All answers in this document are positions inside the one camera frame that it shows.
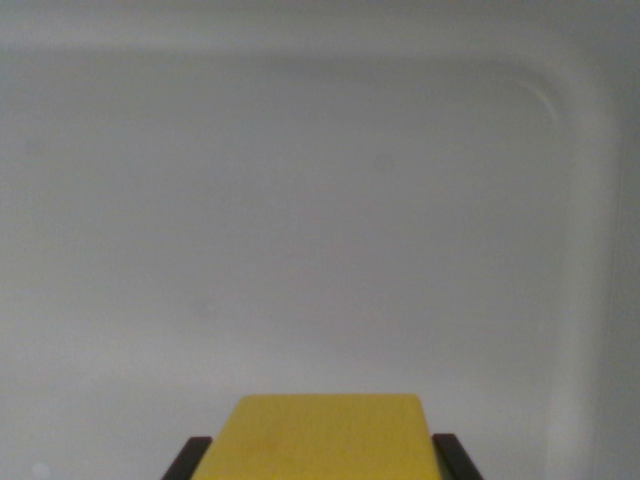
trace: yellow block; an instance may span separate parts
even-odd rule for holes
[[[193,480],[440,480],[415,395],[252,395]]]

